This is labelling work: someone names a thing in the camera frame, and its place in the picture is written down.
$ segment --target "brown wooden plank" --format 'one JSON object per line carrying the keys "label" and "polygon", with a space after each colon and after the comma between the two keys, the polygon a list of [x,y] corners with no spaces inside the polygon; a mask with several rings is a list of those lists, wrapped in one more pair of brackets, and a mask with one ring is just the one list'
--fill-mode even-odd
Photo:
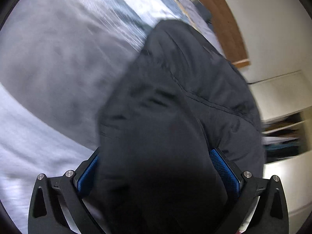
{"label": "brown wooden plank", "polygon": [[199,0],[212,14],[214,32],[226,58],[236,67],[249,65],[247,52],[236,20],[225,0]]}

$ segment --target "bolt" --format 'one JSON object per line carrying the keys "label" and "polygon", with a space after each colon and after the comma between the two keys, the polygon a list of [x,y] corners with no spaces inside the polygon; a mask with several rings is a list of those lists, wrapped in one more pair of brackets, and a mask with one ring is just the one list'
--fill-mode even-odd
{"label": "bolt", "polygon": [[246,178],[251,178],[251,177],[252,177],[252,173],[246,171],[246,172],[244,172],[244,176],[245,176]]}
{"label": "bolt", "polygon": [[65,175],[66,175],[66,177],[71,177],[71,176],[73,176],[73,174],[74,174],[74,171],[72,171],[72,170],[69,170],[69,171],[67,171],[66,173],[65,173]]}
{"label": "bolt", "polygon": [[276,182],[280,181],[280,177],[277,176],[277,175],[273,175],[273,179],[274,179]]}
{"label": "bolt", "polygon": [[39,174],[38,176],[37,176],[37,179],[39,179],[39,180],[42,180],[44,178],[44,174],[43,173],[41,173],[41,174]]}

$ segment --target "black jacket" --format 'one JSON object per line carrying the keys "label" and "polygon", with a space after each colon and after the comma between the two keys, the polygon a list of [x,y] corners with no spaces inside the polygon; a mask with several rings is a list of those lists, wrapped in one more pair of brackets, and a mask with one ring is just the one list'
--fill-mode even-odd
{"label": "black jacket", "polygon": [[210,233],[227,201],[209,158],[214,147],[262,176],[260,118],[245,80],[180,21],[152,30],[99,131],[93,194],[112,233]]}

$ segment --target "blue gripper pad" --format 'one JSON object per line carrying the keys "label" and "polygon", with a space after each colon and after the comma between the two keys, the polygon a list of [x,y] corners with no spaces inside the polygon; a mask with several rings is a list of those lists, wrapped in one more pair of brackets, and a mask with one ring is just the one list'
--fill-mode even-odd
{"label": "blue gripper pad", "polygon": [[238,179],[216,149],[211,150],[209,155],[214,168],[217,170],[223,181],[225,190],[227,191],[228,200],[233,202],[236,201],[240,195]]}
{"label": "blue gripper pad", "polygon": [[99,157],[96,156],[77,182],[77,190],[80,198],[88,196],[94,183],[94,175]]}

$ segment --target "white wall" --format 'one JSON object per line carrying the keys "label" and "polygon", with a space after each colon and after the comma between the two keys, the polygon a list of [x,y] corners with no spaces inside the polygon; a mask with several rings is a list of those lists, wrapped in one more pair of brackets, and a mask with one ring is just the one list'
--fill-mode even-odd
{"label": "white wall", "polygon": [[312,82],[312,20],[299,0],[226,0],[243,35],[256,82],[299,69]]}

